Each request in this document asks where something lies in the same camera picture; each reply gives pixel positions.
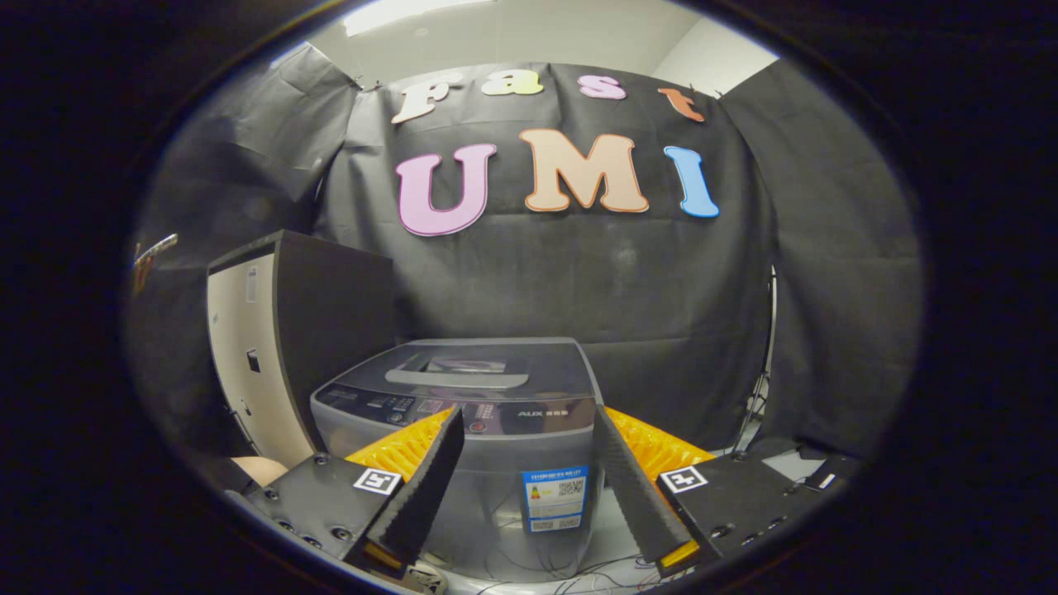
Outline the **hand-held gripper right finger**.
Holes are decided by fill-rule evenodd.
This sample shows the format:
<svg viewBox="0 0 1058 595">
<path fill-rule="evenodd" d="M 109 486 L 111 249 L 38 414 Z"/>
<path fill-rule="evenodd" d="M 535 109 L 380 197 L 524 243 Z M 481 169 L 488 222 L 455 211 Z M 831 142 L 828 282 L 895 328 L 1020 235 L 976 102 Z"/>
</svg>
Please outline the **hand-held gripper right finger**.
<svg viewBox="0 0 1058 595">
<path fill-rule="evenodd" d="M 714 456 L 654 426 L 597 405 L 594 453 L 640 555 L 662 578 L 759 549 L 822 503 L 744 455 Z"/>
</svg>

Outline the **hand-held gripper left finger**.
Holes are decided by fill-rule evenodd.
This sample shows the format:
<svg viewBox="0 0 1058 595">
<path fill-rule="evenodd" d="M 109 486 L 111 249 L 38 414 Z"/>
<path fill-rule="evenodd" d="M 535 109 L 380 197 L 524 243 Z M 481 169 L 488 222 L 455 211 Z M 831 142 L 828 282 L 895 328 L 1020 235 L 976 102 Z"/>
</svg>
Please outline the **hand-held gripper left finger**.
<svg viewBox="0 0 1058 595">
<path fill-rule="evenodd" d="M 352 456 L 318 452 L 224 497 L 262 535 L 333 576 L 400 578 L 426 544 L 464 441 L 455 404 Z"/>
</svg>

